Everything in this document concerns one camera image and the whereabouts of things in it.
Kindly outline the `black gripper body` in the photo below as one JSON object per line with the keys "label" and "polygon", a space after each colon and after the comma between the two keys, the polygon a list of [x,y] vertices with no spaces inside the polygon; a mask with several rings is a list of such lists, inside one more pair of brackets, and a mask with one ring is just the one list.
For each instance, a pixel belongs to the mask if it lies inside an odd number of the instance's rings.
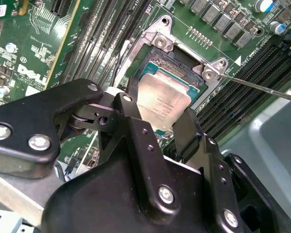
{"label": "black gripper body", "polygon": [[196,169],[169,158],[166,164],[180,199],[172,222],[158,225],[139,204],[137,185],[124,150],[108,162],[64,183],[43,211],[44,233],[214,233],[206,214],[203,178]]}

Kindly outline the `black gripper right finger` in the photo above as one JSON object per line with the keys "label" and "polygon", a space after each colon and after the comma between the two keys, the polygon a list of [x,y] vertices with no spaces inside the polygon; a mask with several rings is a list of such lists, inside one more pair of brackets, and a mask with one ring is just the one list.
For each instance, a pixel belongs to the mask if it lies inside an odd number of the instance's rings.
{"label": "black gripper right finger", "polygon": [[223,156],[186,108],[173,124],[175,159],[202,175],[202,210],[212,233],[291,233],[291,219],[247,163]]}

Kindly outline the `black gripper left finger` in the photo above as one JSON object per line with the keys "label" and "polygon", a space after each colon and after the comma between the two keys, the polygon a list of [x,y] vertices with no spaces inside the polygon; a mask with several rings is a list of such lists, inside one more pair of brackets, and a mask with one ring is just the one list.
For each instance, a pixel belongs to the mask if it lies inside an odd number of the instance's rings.
{"label": "black gripper left finger", "polygon": [[124,150],[137,185],[139,204],[151,220],[172,220],[180,211],[173,193],[164,201],[159,189],[174,190],[173,180],[150,124],[134,98],[114,97],[93,82],[78,79],[0,106],[0,173],[28,179],[50,174],[60,143],[84,129],[99,132],[99,165]]}

